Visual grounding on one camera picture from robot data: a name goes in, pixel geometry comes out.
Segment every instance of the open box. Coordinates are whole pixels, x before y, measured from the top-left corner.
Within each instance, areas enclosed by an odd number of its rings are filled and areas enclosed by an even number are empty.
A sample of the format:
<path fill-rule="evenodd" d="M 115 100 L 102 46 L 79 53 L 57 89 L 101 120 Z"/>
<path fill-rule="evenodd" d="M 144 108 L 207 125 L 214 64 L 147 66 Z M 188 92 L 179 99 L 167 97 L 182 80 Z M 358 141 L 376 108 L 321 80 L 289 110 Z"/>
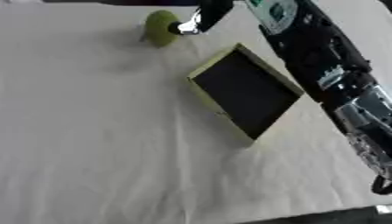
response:
<path fill-rule="evenodd" d="M 207 106 L 252 141 L 304 93 L 241 44 L 210 59 L 188 80 Z"/>

